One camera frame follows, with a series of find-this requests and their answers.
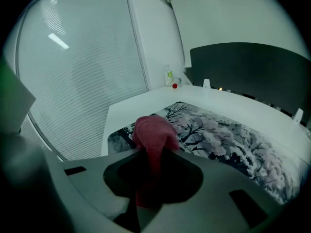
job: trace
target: red towel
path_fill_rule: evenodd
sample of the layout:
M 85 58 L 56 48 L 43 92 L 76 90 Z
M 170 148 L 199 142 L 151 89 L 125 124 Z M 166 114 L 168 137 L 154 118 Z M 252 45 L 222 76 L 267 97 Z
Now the red towel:
M 132 135 L 138 149 L 146 149 L 151 179 L 136 191 L 136 204 L 140 207 L 157 207 L 161 204 L 158 185 L 161 178 L 163 148 L 178 150 L 176 131 L 160 116 L 143 116 L 137 119 Z

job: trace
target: small bottle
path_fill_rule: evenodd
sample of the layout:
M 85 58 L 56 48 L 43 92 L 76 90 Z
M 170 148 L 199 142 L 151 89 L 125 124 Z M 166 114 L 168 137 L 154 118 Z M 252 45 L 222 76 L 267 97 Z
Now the small bottle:
M 165 71 L 165 83 L 166 83 L 166 85 L 170 85 L 170 84 L 172 84 L 172 81 L 173 81 L 173 72 L 170 69 L 170 65 L 169 64 L 165 65 L 165 68 L 166 68 L 166 71 Z
M 173 89 L 177 89 L 181 86 L 181 78 L 174 78 L 172 82 Z

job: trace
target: window blind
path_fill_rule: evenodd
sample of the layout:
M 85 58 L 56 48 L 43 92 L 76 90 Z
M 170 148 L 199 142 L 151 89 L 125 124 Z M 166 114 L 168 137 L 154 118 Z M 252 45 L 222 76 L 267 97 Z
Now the window blind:
M 39 0 L 16 65 L 33 120 L 68 160 L 100 156 L 109 106 L 147 91 L 127 0 Z
M 25 118 L 20 127 L 20 135 L 37 143 L 43 150 L 51 151 L 51 149 L 49 149 L 45 145 L 43 140 L 41 140 L 40 137 L 38 136 L 38 133 L 36 129 L 33 128 L 32 122 L 30 121 L 28 116 Z

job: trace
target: black cutout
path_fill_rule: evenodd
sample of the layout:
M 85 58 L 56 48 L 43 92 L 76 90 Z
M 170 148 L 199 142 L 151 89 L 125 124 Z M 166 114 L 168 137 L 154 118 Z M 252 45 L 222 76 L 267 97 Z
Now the black cutout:
M 289 112 L 287 112 L 286 110 L 281 109 L 281 112 L 284 113 L 285 115 L 292 117 L 293 115 Z
M 249 99 L 252 99 L 252 100 L 255 100 L 256 98 L 255 97 L 253 97 L 253 96 L 250 96 L 250 95 L 248 95 L 248 94 L 242 94 L 244 97 L 247 97 L 247 98 L 249 98 Z
M 256 202 L 243 190 L 229 192 L 239 211 L 253 228 L 268 218 L 267 214 L 256 204 Z
M 74 168 L 65 169 L 64 171 L 65 171 L 66 175 L 69 176 L 72 174 L 76 174 L 76 173 L 86 171 L 86 169 L 83 166 L 77 166 Z
M 160 197 L 162 203 L 184 202 L 201 187 L 203 173 L 190 161 L 169 150 L 162 152 L 162 178 Z M 104 181 L 117 196 L 131 198 L 140 184 L 150 177 L 146 151 L 141 150 L 109 165 L 104 171 Z

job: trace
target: white plastic clip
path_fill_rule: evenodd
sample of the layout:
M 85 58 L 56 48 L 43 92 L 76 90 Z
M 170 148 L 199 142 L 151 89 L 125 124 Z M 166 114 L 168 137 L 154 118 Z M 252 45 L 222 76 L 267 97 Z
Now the white plastic clip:
M 298 109 L 296 114 L 292 117 L 292 120 L 294 121 L 295 124 L 299 124 L 303 116 L 303 110 Z
M 205 79 L 203 83 L 203 89 L 209 91 L 210 90 L 210 83 L 209 80 Z

